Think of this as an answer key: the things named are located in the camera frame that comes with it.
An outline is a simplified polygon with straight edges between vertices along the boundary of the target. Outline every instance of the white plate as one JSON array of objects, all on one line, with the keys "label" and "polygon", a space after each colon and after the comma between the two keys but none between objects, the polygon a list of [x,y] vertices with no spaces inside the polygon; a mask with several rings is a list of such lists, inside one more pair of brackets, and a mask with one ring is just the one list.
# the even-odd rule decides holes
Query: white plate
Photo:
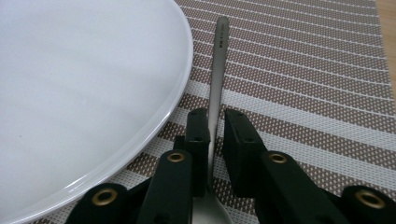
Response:
[{"label": "white plate", "polygon": [[165,124],[192,63],[172,0],[0,2],[0,222],[110,178]]}]

